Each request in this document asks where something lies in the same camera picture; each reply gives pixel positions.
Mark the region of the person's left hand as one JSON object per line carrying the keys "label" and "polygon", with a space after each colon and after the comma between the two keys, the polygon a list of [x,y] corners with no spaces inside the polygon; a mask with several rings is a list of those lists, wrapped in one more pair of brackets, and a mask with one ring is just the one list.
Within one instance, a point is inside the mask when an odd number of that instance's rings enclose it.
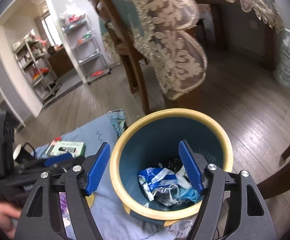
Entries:
{"label": "person's left hand", "polygon": [[22,210],[8,202],[0,202],[0,228],[9,239],[14,239],[16,226],[12,219],[19,219]]}

